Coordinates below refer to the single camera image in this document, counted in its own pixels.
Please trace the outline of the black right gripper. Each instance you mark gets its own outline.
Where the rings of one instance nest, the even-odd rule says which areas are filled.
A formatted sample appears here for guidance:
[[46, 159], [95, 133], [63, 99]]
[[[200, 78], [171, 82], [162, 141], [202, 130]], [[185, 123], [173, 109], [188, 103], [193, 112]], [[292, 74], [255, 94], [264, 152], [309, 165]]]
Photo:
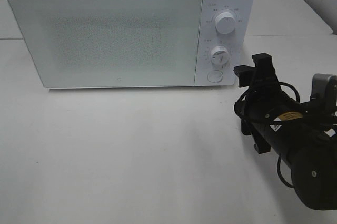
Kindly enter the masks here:
[[256, 151], [296, 154], [307, 146], [328, 143], [326, 132], [336, 124], [336, 75], [314, 74], [310, 99], [301, 103], [297, 91], [293, 99], [282, 90], [294, 87], [277, 79], [269, 54], [255, 54], [252, 59], [255, 67], [234, 68], [239, 86], [247, 88], [234, 111], [242, 133], [253, 137]]

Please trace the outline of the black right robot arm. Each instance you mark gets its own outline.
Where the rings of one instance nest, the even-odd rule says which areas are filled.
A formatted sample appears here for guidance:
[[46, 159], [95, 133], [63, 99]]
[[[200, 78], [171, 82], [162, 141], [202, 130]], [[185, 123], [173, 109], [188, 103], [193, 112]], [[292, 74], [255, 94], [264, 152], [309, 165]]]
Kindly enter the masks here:
[[244, 93], [234, 105], [257, 153], [275, 151], [291, 171], [285, 185], [314, 210], [336, 209], [336, 76], [315, 74], [309, 101], [283, 91], [266, 53], [234, 68]]

